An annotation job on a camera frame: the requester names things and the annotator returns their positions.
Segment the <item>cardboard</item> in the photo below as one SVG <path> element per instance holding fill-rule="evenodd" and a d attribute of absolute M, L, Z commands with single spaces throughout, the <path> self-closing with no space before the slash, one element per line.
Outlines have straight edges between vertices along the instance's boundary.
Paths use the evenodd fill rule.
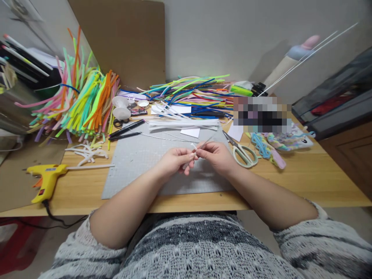
<path fill-rule="evenodd" d="M 68 144 L 67 140 L 53 140 L 45 147 L 33 138 L 22 149 L 10 152 L 0 167 L 0 212 L 31 204 L 38 188 L 32 188 L 40 179 L 23 169 L 35 165 L 60 164 Z"/>
<path fill-rule="evenodd" d="M 164 3 L 69 0 L 103 72 L 119 75 L 122 89 L 165 83 Z"/>

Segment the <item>person's left hand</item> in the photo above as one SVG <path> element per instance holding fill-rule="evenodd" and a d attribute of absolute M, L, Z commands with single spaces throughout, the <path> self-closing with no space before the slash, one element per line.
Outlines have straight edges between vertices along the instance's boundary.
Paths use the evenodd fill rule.
<path fill-rule="evenodd" d="M 194 167 L 194 160 L 198 160 L 198 157 L 194 156 L 190 149 L 172 148 L 163 155 L 154 168 L 164 177 L 170 177 L 177 171 L 189 175 L 190 169 Z M 182 167 L 186 163 L 189 165 L 183 169 Z"/>

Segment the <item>scissors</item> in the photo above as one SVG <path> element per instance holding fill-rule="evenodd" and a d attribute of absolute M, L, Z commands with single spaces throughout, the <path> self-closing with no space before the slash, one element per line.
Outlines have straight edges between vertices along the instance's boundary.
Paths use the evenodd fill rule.
<path fill-rule="evenodd" d="M 227 138 L 227 140 L 229 141 L 229 143 L 231 143 L 233 145 L 233 156 L 234 156 L 234 159 L 235 161 L 242 167 L 248 169 L 250 167 L 253 167 L 255 166 L 257 163 L 258 163 L 258 158 L 257 158 L 257 155 L 256 153 L 249 149 L 248 147 L 244 146 L 244 145 L 241 145 L 239 143 L 237 143 L 236 141 L 233 140 L 232 137 L 230 137 L 225 131 L 223 131 L 224 134 L 225 134 L 225 137 Z M 250 156 L 248 156 L 248 154 L 245 152 L 245 150 L 247 150 L 248 152 L 250 152 L 252 155 L 253 155 L 253 160 L 251 159 Z M 236 154 L 238 153 L 238 155 L 240 156 L 240 158 L 243 159 L 243 161 L 245 162 L 245 164 L 242 164 L 241 162 L 239 162 L 239 160 L 237 159 L 236 157 Z"/>

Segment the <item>scissor handle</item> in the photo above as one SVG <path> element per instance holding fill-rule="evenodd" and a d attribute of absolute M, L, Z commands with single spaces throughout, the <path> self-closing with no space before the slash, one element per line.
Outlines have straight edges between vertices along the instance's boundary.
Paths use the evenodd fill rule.
<path fill-rule="evenodd" d="M 241 151 L 239 150 L 238 147 L 234 146 L 233 147 L 233 156 L 234 156 L 234 159 L 236 160 L 236 162 L 242 166 L 243 168 L 250 168 L 250 167 L 253 167 L 254 165 L 256 165 L 258 163 L 258 158 L 257 158 L 257 155 L 256 153 L 249 149 L 248 147 L 244 146 L 244 145 L 238 145 L 241 149 Z M 251 159 L 250 156 L 248 156 L 248 154 L 245 152 L 245 150 L 247 150 L 248 152 L 250 152 L 252 155 L 253 155 L 253 160 Z M 238 155 L 240 156 L 240 158 L 243 159 L 243 161 L 245 162 L 245 164 L 242 164 L 241 162 L 239 162 L 239 160 L 237 159 L 236 157 L 236 154 L 238 153 Z"/>

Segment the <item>sweater sleeve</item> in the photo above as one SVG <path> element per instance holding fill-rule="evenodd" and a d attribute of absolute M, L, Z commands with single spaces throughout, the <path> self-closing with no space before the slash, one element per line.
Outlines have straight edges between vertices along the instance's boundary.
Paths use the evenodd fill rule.
<path fill-rule="evenodd" d="M 274 232 L 282 256 L 306 278 L 372 278 L 372 246 L 313 205 L 317 219 Z"/>
<path fill-rule="evenodd" d="M 113 278 L 127 248 L 113 250 L 99 244 L 90 232 L 90 216 L 61 244 L 44 278 Z"/>

